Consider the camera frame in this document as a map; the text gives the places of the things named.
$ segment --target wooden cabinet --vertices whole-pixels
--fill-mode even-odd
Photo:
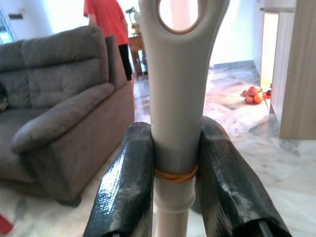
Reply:
[[[143,38],[141,36],[134,36],[129,38],[129,47],[132,54],[132,60],[135,70],[136,79],[139,76],[147,73],[147,62],[145,54],[145,46]]]
[[[315,0],[279,14],[271,107],[282,139],[316,139],[315,17]]]

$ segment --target cabinet door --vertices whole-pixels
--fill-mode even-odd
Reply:
[[[281,12],[279,14],[271,97],[271,105],[279,122],[282,119],[293,24],[294,13]]]
[[[294,9],[296,0],[261,0],[261,8],[276,9],[282,11],[282,9]]]

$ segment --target window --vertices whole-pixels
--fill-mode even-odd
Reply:
[[[0,44],[12,43],[15,41],[16,37],[0,7]]]

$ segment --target orange fruit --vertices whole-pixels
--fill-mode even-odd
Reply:
[[[262,94],[259,93],[253,97],[253,102],[260,104],[262,102]]]
[[[247,96],[246,97],[246,99],[245,99],[245,101],[247,102],[247,103],[253,103],[253,97],[251,97],[251,96]]]

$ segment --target sofa armrest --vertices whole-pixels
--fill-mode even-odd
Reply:
[[[17,154],[47,144],[66,133],[114,91],[110,83],[94,86],[63,101],[25,124],[12,138]]]
[[[127,81],[119,47],[113,36],[105,37],[105,42],[108,48],[110,83],[112,83],[116,89],[120,89]]]

